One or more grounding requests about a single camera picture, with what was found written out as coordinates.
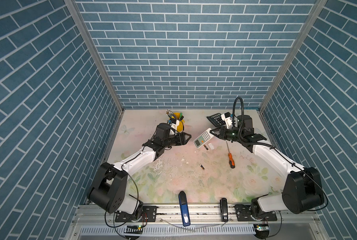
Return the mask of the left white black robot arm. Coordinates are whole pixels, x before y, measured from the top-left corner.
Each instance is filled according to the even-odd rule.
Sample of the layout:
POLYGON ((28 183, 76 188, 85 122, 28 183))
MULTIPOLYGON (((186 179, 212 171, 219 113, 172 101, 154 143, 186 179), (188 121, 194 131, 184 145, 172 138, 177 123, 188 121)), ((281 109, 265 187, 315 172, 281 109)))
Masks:
POLYGON ((99 166, 87 191, 87 199, 107 213, 122 212, 139 218, 143 202, 139 197, 126 195, 128 180, 143 167, 157 160, 168 148, 184 146, 190 139, 190 134, 179 132, 168 123, 159 124, 152 138, 138 152, 120 162, 103 163, 99 166))

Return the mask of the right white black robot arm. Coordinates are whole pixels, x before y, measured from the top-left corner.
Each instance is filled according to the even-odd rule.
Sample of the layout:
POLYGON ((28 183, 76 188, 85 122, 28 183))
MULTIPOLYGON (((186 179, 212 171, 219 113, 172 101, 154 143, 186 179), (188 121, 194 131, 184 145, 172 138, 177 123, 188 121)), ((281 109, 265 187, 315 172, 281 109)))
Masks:
POLYGON ((279 194, 265 195, 251 201, 250 212, 254 218, 275 211, 289 210, 299 214, 322 210, 327 206, 328 200, 317 169, 296 163, 272 146, 263 135, 256 134, 250 116, 239 116, 234 121, 232 114, 225 113, 219 119, 219 125, 210 130, 212 135, 221 140, 240 143, 285 179, 279 194))

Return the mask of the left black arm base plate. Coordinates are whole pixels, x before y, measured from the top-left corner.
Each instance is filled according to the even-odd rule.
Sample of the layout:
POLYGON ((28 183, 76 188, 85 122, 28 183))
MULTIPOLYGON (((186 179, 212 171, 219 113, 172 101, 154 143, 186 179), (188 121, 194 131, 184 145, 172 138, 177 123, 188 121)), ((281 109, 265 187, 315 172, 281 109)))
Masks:
POLYGON ((146 217, 144 222, 155 222, 157 215, 157 206, 143 206, 137 208, 136 212, 129 214, 126 212, 116 212, 115 222, 125 223, 125 222, 141 222, 143 217, 146 217))

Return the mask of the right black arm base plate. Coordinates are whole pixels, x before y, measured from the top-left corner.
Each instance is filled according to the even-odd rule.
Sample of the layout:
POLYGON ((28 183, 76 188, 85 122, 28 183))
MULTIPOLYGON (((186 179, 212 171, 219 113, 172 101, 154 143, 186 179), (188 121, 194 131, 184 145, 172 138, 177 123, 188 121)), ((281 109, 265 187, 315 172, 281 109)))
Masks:
POLYGON ((234 206, 239 222, 277 221, 275 212, 263 212, 257 205, 236 204, 234 206))

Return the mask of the orange black handled screwdriver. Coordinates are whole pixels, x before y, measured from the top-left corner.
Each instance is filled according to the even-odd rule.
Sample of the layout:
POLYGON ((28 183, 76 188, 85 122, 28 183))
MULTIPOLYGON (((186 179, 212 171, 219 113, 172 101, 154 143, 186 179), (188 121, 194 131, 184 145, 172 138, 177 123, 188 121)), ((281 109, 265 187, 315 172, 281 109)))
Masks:
POLYGON ((230 166, 231 169, 234 169, 235 168, 235 162, 234 162, 233 156, 232 156, 232 154, 230 152, 228 143, 226 143, 226 146, 227 146, 227 150, 228 150, 229 166, 230 166))

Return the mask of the white remote control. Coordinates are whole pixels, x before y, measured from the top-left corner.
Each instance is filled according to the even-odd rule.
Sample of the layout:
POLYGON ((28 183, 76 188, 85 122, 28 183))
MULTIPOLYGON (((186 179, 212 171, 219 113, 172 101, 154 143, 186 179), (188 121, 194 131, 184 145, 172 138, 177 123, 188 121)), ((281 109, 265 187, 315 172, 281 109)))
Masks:
POLYGON ((193 143, 197 149, 201 148, 203 145, 208 143, 214 135, 210 133, 211 128, 208 128, 205 132, 203 132, 199 137, 197 137, 193 143))

